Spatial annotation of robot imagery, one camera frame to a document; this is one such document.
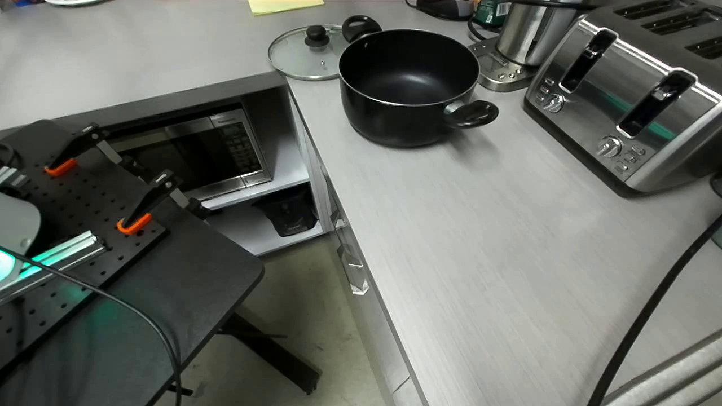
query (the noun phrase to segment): countertop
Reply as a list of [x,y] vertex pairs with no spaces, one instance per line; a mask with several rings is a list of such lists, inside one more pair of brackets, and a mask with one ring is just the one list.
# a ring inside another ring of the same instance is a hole
[[[113,0],[0,13],[0,128],[272,70],[301,24],[370,13],[467,42],[403,0],[327,0],[254,17],[245,0]],[[523,92],[450,142],[397,151],[354,136],[338,81],[289,81],[410,367],[434,406],[585,403],[662,274],[722,212],[704,181],[620,199],[547,136]],[[616,384],[720,330],[714,243],[672,286]]]

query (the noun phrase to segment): toaster slot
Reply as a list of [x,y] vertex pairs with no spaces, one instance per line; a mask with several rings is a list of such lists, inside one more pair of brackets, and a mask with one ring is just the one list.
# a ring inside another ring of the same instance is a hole
[[722,36],[709,38],[701,42],[694,42],[686,49],[691,49],[694,53],[700,53],[701,59],[720,59],[722,56]]
[[636,104],[630,114],[619,123],[628,136],[636,136],[642,128],[653,123],[653,119],[671,105],[685,89],[696,84],[696,76],[688,71],[671,71],[665,79],[659,81],[653,92]]
[[677,13],[671,17],[653,21],[643,27],[659,33],[659,36],[668,36],[668,33],[685,32],[685,30],[700,27],[700,24],[709,24],[715,21],[722,21],[722,15],[715,10],[709,10],[709,8],[698,8],[698,10],[686,10],[686,13]]
[[654,13],[663,13],[663,10],[672,10],[672,8],[680,8],[681,3],[680,0],[662,0],[662,3],[643,3],[643,4],[636,4],[636,7],[625,7],[625,8],[619,8],[616,13],[628,17],[628,21],[638,21],[638,17],[647,17],[647,15],[654,15]]
[[600,56],[610,49],[610,44],[616,40],[616,33],[611,32],[599,32],[589,44],[585,48],[585,51],[579,56],[579,61],[566,70],[565,79],[562,79],[562,88],[574,92],[581,81],[585,79],[585,74],[593,67],[597,61],[600,61]]

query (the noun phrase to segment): pot lid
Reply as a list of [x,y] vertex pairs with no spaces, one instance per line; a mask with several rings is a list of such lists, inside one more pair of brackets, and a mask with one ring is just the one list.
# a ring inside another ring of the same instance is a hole
[[286,76],[322,81],[338,74],[338,56],[346,48],[342,30],[312,24],[278,36],[269,59]]

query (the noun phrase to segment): pot handle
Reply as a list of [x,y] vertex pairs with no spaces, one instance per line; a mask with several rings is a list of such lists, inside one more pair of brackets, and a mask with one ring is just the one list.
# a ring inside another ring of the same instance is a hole
[[374,32],[381,32],[381,24],[374,17],[361,13],[346,17],[342,27],[342,33],[348,42],[354,42],[357,38]]
[[474,100],[471,104],[450,104],[445,109],[445,122],[450,128],[474,128],[489,123],[500,116],[500,109],[492,101]]

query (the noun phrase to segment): toaster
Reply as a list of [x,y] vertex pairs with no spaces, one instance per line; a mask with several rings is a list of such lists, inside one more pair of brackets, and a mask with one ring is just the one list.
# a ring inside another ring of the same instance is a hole
[[722,169],[722,7],[623,0],[581,15],[523,109],[620,193]]

